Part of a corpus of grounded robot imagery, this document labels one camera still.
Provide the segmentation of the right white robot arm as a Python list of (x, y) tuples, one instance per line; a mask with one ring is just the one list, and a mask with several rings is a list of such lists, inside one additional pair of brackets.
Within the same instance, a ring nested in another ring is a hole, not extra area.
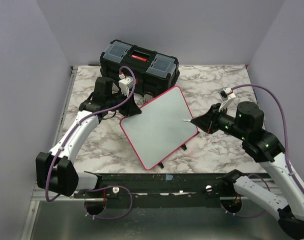
[(235, 117), (220, 107), (220, 103), (214, 104), (190, 122), (208, 134), (223, 131), (241, 140), (242, 148), (269, 174), (283, 196), (257, 185), (238, 170), (224, 176), (223, 193), (249, 198), (271, 214), (289, 237), (304, 239), (304, 183), (286, 160), (286, 149), (279, 139), (263, 129), (264, 112), (250, 101), (237, 105)]

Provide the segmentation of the pink framed whiteboard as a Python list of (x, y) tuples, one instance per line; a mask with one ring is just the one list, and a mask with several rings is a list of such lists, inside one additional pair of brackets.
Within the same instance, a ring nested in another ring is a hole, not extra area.
[(124, 117), (119, 125), (144, 169), (151, 170), (197, 135), (193, 116), (179, 86), (174, 86)]

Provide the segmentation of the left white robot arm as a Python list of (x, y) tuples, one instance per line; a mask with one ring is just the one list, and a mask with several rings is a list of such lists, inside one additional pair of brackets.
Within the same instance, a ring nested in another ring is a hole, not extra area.
[(76, 118), (61, 140), (49, 152), (36, 157), (37, 186), (48, 192), (71, 196), (76, 190), (85, 190), (91, 197), (102, 194), (99, 175), (77, 172), (74, 161), (92, 131), (109, 112), (119, 112), (125, 117), (141, 114), (134, 100), (135, 80), (119, 75), (116, 81), (98, 77), (94, 91), (80, 104)]

